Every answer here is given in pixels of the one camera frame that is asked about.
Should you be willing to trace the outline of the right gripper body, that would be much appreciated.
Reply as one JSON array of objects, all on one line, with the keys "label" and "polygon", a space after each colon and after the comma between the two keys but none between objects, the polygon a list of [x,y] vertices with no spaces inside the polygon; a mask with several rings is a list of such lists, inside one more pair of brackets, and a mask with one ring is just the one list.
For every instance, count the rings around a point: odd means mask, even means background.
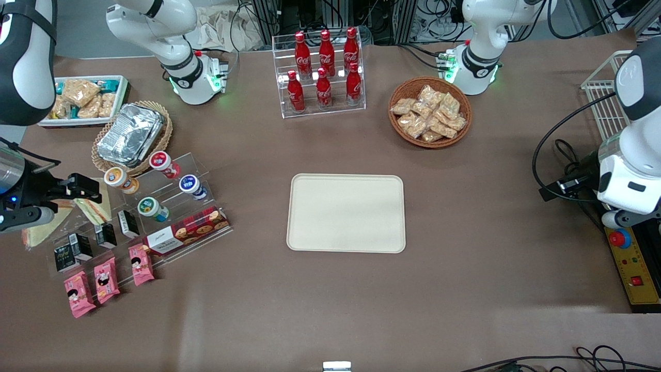
[{"label": "right gripper body", "polygon": [[54,201],[68,197],[68,180],[24,172],[14,185],[2,186],[2,219],[53,219],[59,211]]}]

